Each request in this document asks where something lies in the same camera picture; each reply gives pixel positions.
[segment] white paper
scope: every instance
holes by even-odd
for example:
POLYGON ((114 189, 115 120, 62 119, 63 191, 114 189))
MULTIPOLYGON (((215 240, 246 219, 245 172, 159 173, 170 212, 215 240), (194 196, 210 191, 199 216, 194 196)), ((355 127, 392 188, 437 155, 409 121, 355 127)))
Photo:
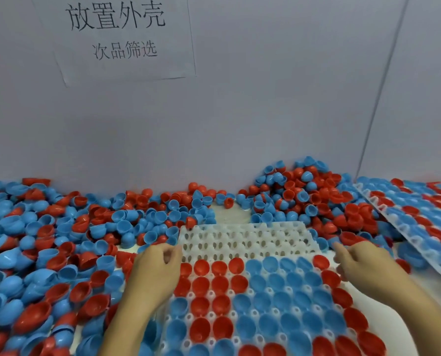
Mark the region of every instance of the white paper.
POLYGON ((187 0, 33 0, 67 86, 194 76, 187 0))

